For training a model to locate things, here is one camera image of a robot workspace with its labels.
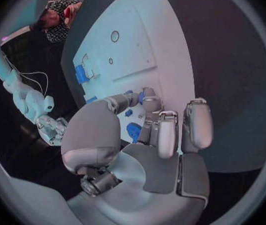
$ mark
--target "cable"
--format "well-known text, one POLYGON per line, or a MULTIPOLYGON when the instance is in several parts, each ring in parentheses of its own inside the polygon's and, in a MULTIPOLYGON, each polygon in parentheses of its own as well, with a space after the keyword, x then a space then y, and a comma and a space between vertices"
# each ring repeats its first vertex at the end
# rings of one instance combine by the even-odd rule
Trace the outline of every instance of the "cable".
POLYGON ((4 55, 4 57, 5 57, 5 59, 7 60, 7 62, 9 63, 9 65, 18 73, 18 74, 20 74, 22 77, 24 77, 24 78, 26 78, 26 79, 28 79, 28 80, 30 80, 30 81, 33 81, 33 82, 35 82, 35 83, 37 83, 38 84, 38 86, 40 87, 40 90, 41 90, 41 93, 43 94, 43 89, 42 89, 42 87, 41 87, 41 85, 40 85, 40 83, 39 82, 37 82, 36 80, 34 80, 34 79, 31 79, 31 78, 29 78, 29 77, 27 77, 27 76, 25 76, 25 75, 32 75, 32 74, 43 74, 43 75, 45 75, 45 77, 46 77, 46 88, 45 88, 45 92, 44 92, 44 94, 43 94, 43 96, 45 96, 46 95, 46 93, 47 93, 47 89, 48 89, 48 76, 47 76, 47 74, 45 73, 45 72, 41 72, 41 71, 35 71, 35 72, 20 72, 11 62, 10 62, 10 60, 7 58, 7 56, 6 56, 6 54, 4 54, 3 53, 3 55, 4 55))

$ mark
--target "wire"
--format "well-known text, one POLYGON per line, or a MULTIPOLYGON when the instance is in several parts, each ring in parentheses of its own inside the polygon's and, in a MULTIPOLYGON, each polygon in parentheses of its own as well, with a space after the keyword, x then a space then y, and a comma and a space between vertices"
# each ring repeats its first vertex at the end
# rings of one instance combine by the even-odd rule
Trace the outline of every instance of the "wire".
POLYGON ((25 76, 25 75, 32 75, 32 74, 43 74, 43 75, 45 75, 45 77, 46 77, 46 88, 45 88, 45 92, 44 92, 44 96, 46 95, 46 93, 47 93, 47 89, 48 89, 48 76, 47 76, 47 74, 45 73, 45 72, 41 72, 41 71, 35 71, 35 72, 20 72, 11 62, 10 62, 10 60, 7 58, 7 56, 6 56, 6 54, 4 54, 3 53, 3 55, 4 55, 4 57, 5 57, 5 59, 7 60, 7 62, 9 63, 9 65, 18 73, 18 74, 20 74, 22 77, 24 77, 24 78, 26 78, 26 79, 28 79, 28 80, 30 80, 30 81, 33 81, 33 82, 35 82, 35 83, 37 83, 38 84, 38 86, 40 87, 40 90, 41 90, 41 93, 43 94, 43 89, 42 89, 42 87, 41 87, 41 85, 40 85, 40 83, 39 82, 37 82, 36 80, 34 80, 34 79, 31 79, 31 78, 29 78, 29 77, 27 77, 27 76, 25 76))

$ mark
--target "dark hair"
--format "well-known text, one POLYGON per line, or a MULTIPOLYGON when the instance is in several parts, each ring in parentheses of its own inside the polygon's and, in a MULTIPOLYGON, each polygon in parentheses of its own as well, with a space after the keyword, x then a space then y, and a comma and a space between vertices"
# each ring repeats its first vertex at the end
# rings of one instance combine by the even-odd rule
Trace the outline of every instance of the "dark hair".
POLYGON ((44 26, 46 24, 46 21, 42 20, 42 18, 44 17, 44 15, 46 14, 46 12, 48 11, 48 8, 45 8, 42 12, 42 14, 40 15, 38 21, 32 25, 30 25, 30 30, 37 30, 37 31, 41 31, 44 29, 44 26))

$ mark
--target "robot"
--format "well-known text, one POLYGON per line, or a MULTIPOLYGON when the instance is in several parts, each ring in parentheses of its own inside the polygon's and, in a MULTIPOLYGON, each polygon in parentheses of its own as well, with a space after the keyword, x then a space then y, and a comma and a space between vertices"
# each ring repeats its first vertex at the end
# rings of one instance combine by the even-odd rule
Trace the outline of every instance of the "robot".
POLYGON ((213 140, 211 111, 203 98, 187 104, 179 125, 178 113, 164 110, 155 91, 143 88, 146 114, 138 141, 121 150, 117 114, 136 106, 139 93, 88 103, 67 122, 47 115, 54 108, 53 98, 24 84, 1 52, 0 79, 17 109, 49 145, 61 146, 65 167, 80 177, 82 194, 69 206, 82 222, 194 224, 199 219, 210 189, 198 151, 213 140), (94 213, 87 212, 90 206, 94 213))

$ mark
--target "humanoid robot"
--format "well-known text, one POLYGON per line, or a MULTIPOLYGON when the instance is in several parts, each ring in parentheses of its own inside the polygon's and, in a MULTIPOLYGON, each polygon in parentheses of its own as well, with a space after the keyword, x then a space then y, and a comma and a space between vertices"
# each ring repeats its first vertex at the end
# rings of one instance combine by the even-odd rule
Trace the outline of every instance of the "humanoid robot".
POLYGON ((187 104, 179 143, 178 113, 164 110, 150 87, 139 91, 142 101, 139 93, 113 95, 86 104, 67 122, 47 115, 53 98, 25 85, 1 52, 0 79, 40 136, 51 146, 61 146, 65 167, 81 177, 81 197, 69 201, 81 220, 153 225, 194 224, 199 219, 210 189, 197 152, 213 139, 211 112, 203 98, 187 104), (146 116, 138 142, 121 150, 117 114, 139 102, 146 116), (90 206, 94 214, 88 212, 90 206))

